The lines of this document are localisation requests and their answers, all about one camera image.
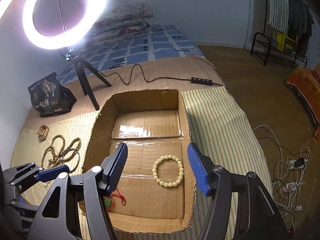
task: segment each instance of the baseboard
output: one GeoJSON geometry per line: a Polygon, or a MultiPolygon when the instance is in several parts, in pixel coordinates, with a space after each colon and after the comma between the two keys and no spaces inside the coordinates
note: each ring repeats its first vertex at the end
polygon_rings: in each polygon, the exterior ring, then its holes
{"type": "MultiPolygon", "coordinates": [[[[223,47],[232,47],[232,48],[240,48],[240,49],[250,49],[251,46],[238,45],[238,44],[229,44],[229,43],[216,43],[216,42],[193,42],[196,46],[223,46],[223,47]]],[[[255,50],[263,52],[262,48],[255,48],[255,50]]]]}

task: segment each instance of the bed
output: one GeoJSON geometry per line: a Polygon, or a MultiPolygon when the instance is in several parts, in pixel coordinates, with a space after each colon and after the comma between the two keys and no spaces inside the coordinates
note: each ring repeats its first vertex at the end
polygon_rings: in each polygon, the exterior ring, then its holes
{"type": "MultiPolygon", "coordinates": [[[[143,35],[92,48],[81,56],[99,71],[169,57],[204,58],[201,50],[174,25],[154,25],[143,35]]],[[[77,75],[70,65],[59,76],[59,82],[74,80],[77,75]]]]}
{"type": "MultiPolygon", "coordinates": [[[[257,172],[266,188],[272,192],[265,156],[251,130],[245,113],[224,87],[215,67],[205,59],[199,48],[194,46],[176,27],[157,25],[141,36],[90,49],[85,51],[82,56],[104,74],[110,74],[116,68],[116,71],[125,80],[129,78],[132,64],[140,63],[147,79],[159,76],[201,77],[220,84],[208,88],[204,85],[191,84],[188,81],[168,79],[146,83],[137,68],[133,71],[130,85],[123,84],[118,76],[113,75],[107,78],[112,87],[105,87],[96,76],[87,73],[88,81],[100,106],[103,106],[113,94],[124,91],[143,89],[176,89],[181,91],[187,108],[191,138],[198,144],[203,154],[210,156],[215,164],[223,165],[230,172],[239,174],[246,174],[248,171],[257,172]],[[201,132],[208,128],[214,131],[211,136],[201,132]]],[[[11,166],[31,161],[40,165],[43,151],[50,144],[52,137],[56,134],[64,134],[68,142],[74,137],[80,137],[82,140],[80,165],[73,174],[82,173],[81,164],[85,159],[90,132],[95,120],[99,118],[100,112],[95,111],[89,97],[84,96],[72,66],[63,71],[59,80],[77,98],[72,111],[64,115],[43,119],[34,109],[31,109],[17,140],[11,166]],[[50,132],[47,140],[39,143],[36,132],[44,123],[50,127],[50,132]]],[[[70,166],[73,166],[74,162],[75,160],[72,160],[70,166]]],[[[47,187],[38,183],[26,191],[24,197],[30,203],[39,205],[47,190],[47,187]]],[[[196,194],[194,215],[190,221],[190,227],[183,232],[162,235],[161,239],[192,240],[198,238],[210,200],[198,191],[196,194]]],[[[226,239],[232,238],[235,229],[236,200],[236,195],[234,195],[226,239]]],[[[86,218],[81,214],[81,211],[79,211],[79,219],[83,238],[89,239],[86,218]]],[[[160,239],[158,235],[153,234],[143,235],[122,231],[116,231],[116,234],[119,239],[160,239]]]]}

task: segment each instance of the metal screw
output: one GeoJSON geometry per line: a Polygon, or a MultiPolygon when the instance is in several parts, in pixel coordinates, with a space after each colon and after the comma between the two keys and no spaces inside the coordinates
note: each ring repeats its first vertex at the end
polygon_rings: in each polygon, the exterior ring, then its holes
{"type": "Polygon", "coordinates": [[[223,167],[220,166],[220,165],[216,165],[213,169],[214,169],[215,171],[217,171],[217,172],[220,172],[220,171],[223,170],[223,167]]]}
{"type": "Polygon", "coordinates": [[[98,173],[98,172],[100,172],[102,170],[102,167],[101,166],[94,166],[94,167],[92,167],[91,170],[94,173],[98,173]]]}
{"type": "Polygon", "coordinates": [[[62,172],[62,173],[59,174],[58,178],[59,178],[59,179],[64,179],[64,178],[66,178],[67,176],[68,176],[68,173],[62,172]]]}
{"type": "Polygon", "coordinates": [[[255,179],[255,178],[257,177],[257,173],[255,173],[255,172],[253,172],[253,171],[249,171],[248,176],[249,176],[250,178],[255,179]]]}

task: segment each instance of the white bead bracelet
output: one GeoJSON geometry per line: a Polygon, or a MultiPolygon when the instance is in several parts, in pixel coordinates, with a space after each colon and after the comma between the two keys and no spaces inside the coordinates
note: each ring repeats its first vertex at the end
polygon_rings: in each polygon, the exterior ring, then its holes
{"type": "Polygon", "coordinates": [[[157,159],[154,163],[154,165],[152,166],[152,175],[153,175],[153,178],[156,180],[156,182],[158,182],[161,186],[164,186],[164,187],[175,187],[177,186],[181,180],[183,179],[183,165],[182,165],[182,162],[179,160],[179,158],[177,158],[176,156],[172,156],[171,154],[170,155],[165,155],[165,156],[161,156],[159,159],[157,159]],[[178,167],[179,167],[179,176],[178,176],[178,179],[175,181],[175,182],[164,182],[162,181],[161,179],[158,178],[158,173],[157,173],[157,167],[159,165],[159,163],[161,163],[163,160],[168,160],[168,159],[173,159],[174,161],[177,162],[178,164],[178,167]]]}

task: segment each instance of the illuminated ring light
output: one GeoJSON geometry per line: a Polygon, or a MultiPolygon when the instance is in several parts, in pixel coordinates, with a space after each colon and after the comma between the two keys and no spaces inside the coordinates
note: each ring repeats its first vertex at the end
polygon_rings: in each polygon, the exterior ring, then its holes
{"type": "Polygon", "coordinates": [[[77,26],[54,37],[46,37],[41,35],[33,24],[33,10],[36,1],[27,0],[23,10],[22,23],[28,39],[43,49],[59,49],[79,42],[98,19],[107,2],[107,0],[88,0],[86,13],[77,26]]]}

